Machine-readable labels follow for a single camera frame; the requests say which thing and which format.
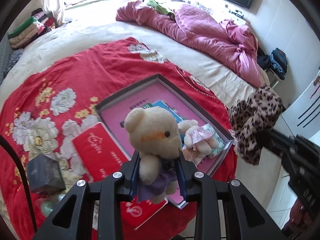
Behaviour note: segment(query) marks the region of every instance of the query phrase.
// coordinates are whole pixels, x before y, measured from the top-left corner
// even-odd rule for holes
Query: dark gray box
[[[44,154],[39,154],[27,163],[27,178],[33,193],[52,195],[66,189],[59,163]]]

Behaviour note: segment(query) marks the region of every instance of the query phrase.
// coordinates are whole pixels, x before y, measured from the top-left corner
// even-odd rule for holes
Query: stuffed toy
[[[198,150],[202,156],[211,154],[211,150],[219,146],[210,131],[199,127],[196,120],[184,120],[178,124],[179,131],[184,135],[184,144],[188,149]]]
[[[141,159],[137,200],[158,204],[178,187],[174,169],[182,147],[178,124],[166,109],[151,107],[133,109],[124,127]]]

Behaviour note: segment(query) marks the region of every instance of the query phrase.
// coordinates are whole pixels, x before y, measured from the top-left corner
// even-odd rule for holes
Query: green cloth
[[[160,5],[160,4],[157,3],[155,0],[149,0],[149,1],[147,2],[147,5],[153,7],[153,8],[156,10],[157,13],[159,13],[159,14],[164,14],[164,15],[169,15],[170,18],[171,18],[172,20],[174,20],[173,11],[170,10],[169,8],[166,8],[166,7],[162,6],[162,5]]]
[[[18,36],[20,33],[22,33],[26,28],[30,26],[31,23],[36,22],[37,20],[31,16],[28,20],[26,20],[23,24],[21,24],[18,28],[16,28],[12,33],[8,34],[8,38],[14,38],[15,36]]]

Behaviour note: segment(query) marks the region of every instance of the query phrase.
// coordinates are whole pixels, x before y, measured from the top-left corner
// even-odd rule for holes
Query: red book
[[[128,161],[126,154],[101,122],[79,134],[72,142],[94,181],[103,180],[119,171],[122,163]],[[122,220],[137,230],[167,203],[165,199],[157,205],[150,200],[138,204],[136,198],[132,202],[121,202]]]

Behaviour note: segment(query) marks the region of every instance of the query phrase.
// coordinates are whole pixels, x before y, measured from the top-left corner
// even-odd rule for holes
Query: teddy bear ear
[[[133,132],[136,128],[138,123],[140,122],[141,118],[144,115],[144,109],[139,107],[135,108],[130,111],[127,117],[124,120],[124,128],[127,130],[128,133]]]

